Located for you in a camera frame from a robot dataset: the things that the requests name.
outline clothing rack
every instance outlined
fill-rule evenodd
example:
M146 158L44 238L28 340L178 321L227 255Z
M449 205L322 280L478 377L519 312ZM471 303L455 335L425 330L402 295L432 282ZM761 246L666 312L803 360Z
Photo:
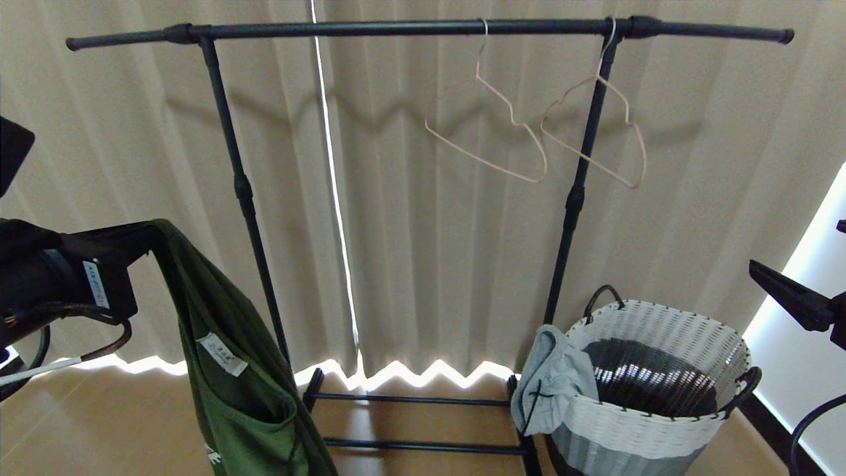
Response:
M480 19L465 20L427 20L427 21L363 21L363 22L328 22L328 23L282 23L259 25L192 25L180 24L162 30L137 31L116 35L88 36L82 38L68 38L65 42L71 51L93 47L116 45L130 45L150 42L171 42L178 44L196 44L200 46L208 67L211 88L217 103L217 112L223 128L229 159L232 162L234 174L235 196L239 199L241 212L250 234L250 244L255 254L255 262L264 288L267 306L270 310L273 330L276 334L279 348L290 362L288 343L276 296L267 267L264 246L261 242L258 222L255 218L255 205L250 181L244 172L238 142L232 122L232 115L223 87L220 65L217 61L216 40L237 38L282 38L303 36L434 36L434 35L602 35L603 55L601 59L600 76L608 79L611 74L617 45L625 38L640 39L653 36L704 36L719 38L734 38L741 40L758 40L787 44L794 38L791 29L769 29L750 26L708 25L697 23L665 22L649 16L632 16L627 19ZM606 87L597 81L594 85L591 109L588 113L585 136L582 141L581 152L590 156L593 151L599 119L602 115L602 105L605 100ZM570 245L579 214L585 202L585 178L589 163L580 158L576 169L573 185L565 202L563 232L558 247L555 269L552 273L552 283L547 298L547 309L543 323L551 324L558 305L564 270L567 265ZM323 382L323 372L318 368L311 377L311 381L303 394L303 402L311 411L317 399L327 400L355 400L355 401L391 401L418 404L442 405L476 405L489 407L508 407L505 400L475 400L458 398L428 398L410 396L369 396L322 393L320 387ZM517 379L508 379L509 398L517 387ZM339 438L325 438L328 446L343 446L354 448L377 448L390 450L427 450L427 451L455 451L469 453L487 453L498 455L519 455L523 458L526 474L541 476L541 467L537 458L537 451L531 437L520 434L517 429L519 445L494 446L470 445L454 443L431 443L419 441L381 441L381 440L346 440Z

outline laundry basket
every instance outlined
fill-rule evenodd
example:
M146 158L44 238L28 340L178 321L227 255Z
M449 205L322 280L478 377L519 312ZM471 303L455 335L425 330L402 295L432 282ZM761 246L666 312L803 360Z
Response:
M616 302L592 310L611 291ZM740 334L713 319L622 300L610 286L568 332L591 356L599 401L576 396L551 435L559 474L684 474L761 380Z

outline green garment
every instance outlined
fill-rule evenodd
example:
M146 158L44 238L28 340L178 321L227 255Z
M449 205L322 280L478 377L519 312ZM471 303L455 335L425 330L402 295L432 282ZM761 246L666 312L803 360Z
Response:
M151 224L165 235L154 253L179 315L215 475L337 476L291 367L250 300L170 222Z

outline floor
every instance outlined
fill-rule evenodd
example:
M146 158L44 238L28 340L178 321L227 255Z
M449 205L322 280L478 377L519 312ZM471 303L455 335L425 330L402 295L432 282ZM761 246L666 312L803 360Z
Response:
M328 375L323 391L344 391ZM504 383L481 379L462 390L440 378L423 389L400 379L374 393L504 398ZM506 408L318 401L324 436L448 440L510 445ZM554 474L543 440L536 438L544 474ZM0 474L212 476L186 376L160 370L127 374L117 368L64 369L30 382L0 405ZM332 449L346 476L402 474L523 474L519 457L429 451ZM690 469L689 476L778 476L787 469L739 412Z

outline beige curtain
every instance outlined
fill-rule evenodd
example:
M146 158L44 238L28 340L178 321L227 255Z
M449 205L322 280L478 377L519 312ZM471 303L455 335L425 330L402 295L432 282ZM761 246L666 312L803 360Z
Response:
M2 113L36 133L4 218L74 232L171 219L268 322L206 66L168 44L78 53L66 36L190 21L310 21L305 2L3 2ZM219 42L223 78L255 191L294 367L327 358L354 372L349 300L327 172L314 42ZM173 305L152 257L131 269L140 312L121 352L182 360ZM119 329L66 319L53 353L91 351ZM23 343L32 347L37 336Z
M666 303L744 329L763 293L747 260L779 266L843 163L846 9L837 3L338 2L319 19L601 18L794 27L787 46L658 37L626 41L612 82L650 154L630 191L597 169L570 254L556 324L592 291ZM471 77L481 39L321 40L332 147L340 171L365 371L393 360L420 372L441 358L466 374L485 360L519 366L541 324L576 157L545 141L550 172L527 184L436 142L423 127L441 87ZM482 75L535 127L547 105L592 74L599 37L494 36ZM591 89L555 111L578 146ZM450 139L522 174L540 157L480 87L439 102ZM636 142L609 96L595 157L639 169Z

